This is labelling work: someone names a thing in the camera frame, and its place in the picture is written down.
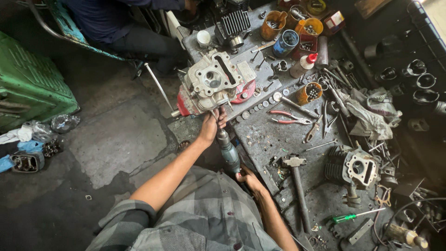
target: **hand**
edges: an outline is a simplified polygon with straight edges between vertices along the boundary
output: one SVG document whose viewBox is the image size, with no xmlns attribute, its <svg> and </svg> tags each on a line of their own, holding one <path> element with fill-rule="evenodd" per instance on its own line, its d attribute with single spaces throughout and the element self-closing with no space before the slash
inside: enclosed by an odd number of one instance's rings
<svg viewBox="0 0 446 251">
<path fill-rule="evenodd" d="M 240 167 L 242 170 L 235 174 L 235 178 L 238 182 L 245 183 L 249 187 L 256 200 L 259 200 L 262 196 L 267 194 L 269 195 L 266 188 L 249 168 L 243 164 L 240 164 Z"/>
<path fill-rule="evenodd" d="M 195 16 L 197 12 L 197 3 L 193 0 L 185 0 L 185 9 L 189 10 Z"/>
<path fill-rule="evenodd" d="M 214 113 L 215 116 L 219 119 L 218 127 L 224 128 L 226 126 L 227 114 L 223 106 L 220 108 L 220 110 L 221 113 L 218 109 L 214 109 Z M 215 134 L 217 134 L 217 122 L 215 121 L 214 116 L 209 112 L 204 116 L 203 125 L 197 139 L 203 141 L 207 148 L 214 141 Z"/>
</svg>

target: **green machine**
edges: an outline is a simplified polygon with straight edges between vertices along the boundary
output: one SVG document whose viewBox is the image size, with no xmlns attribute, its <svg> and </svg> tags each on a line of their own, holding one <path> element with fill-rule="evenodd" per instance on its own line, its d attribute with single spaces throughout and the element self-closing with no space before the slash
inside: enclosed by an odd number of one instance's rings
<svg viewBox="0 0 446 251">
<path fill-rule="evenodd" d="M 79 110 L 51 59 L 0 32 L 0 134 L 32 119 L 46 122 Z"/>
</svg>

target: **screwdriver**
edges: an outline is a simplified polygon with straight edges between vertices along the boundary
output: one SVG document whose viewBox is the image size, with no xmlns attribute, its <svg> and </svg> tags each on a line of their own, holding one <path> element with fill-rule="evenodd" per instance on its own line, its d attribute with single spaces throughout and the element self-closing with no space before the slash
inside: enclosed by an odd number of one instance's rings
<svg viewBox="0 0 446 251">
<path fill-rule="evenodd" d="M 368 212 L 364 212 L 364 213 L 359 213 L 359 214 L 354 214 L 354 213 L 352 213 L 352 214 L 349 214 L 349 215 L 337 216 L 337 217 L 333 217 L 331 220 L 332 220 L 335 224 L 339 224 L 339 223 L 341 223 L 341 222 L 346 222 L 346 221 L 349 221 L 349 220 L 351 220 L 351 219 L 354 219 L 354 218 L 358 217 L 359 215 L 364 215 L 364 214 L 368 214 L 368 213 L 374 213 L 374 212 L 378 212 L 378 211 L 381 211 L 381 210 L 384 210 L 384 209 L 386 209 L 386 208 L 383 207 L 383 208 L 380 208 L 380 209 L 375 209 L 375 210 L 372 210 L 372 211 L 368 211 Z"/>
</svg>

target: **gray checkered shirt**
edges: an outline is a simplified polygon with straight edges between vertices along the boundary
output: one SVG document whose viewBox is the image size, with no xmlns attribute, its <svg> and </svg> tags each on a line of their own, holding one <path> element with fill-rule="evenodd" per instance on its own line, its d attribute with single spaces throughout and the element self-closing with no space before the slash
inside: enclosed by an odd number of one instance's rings
<svg viewBox="0 0 446 251">
<path fill-rule="evenodd" d="M 163 208 L 125 200 L 99 221 L 90 250 L 281 250 L 252 198 L 224 173 L 193 166 Z"/>
</svg>

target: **red-handled pliers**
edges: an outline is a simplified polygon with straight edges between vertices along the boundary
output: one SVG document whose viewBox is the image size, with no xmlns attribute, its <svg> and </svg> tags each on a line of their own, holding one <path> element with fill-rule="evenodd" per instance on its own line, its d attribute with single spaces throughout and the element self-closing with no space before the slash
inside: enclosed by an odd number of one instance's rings
<svg viewBox="0 0 446 251">
<path fill-rule="evenodd" d="M 286 111 L 270 111 L 270 113 L 272 113 L 272 114 L 282 114 L 282 115 L 286 115 L 286 116 L 291 117 L 291 118 L 294 119 L 294 120 L 277 120 L 277 119 L 272 118 L 273 121 L 281 123 L 281 124 L 300 123 L 300 124 L 304 124 L 304 125 L 309 125 L 309 124 L 313 123 L 309 119 L 301 118 L 301 117 L 295 117 L 294 115 L 292 115 L 291 113 L 287 113 Z"/>
</svg>

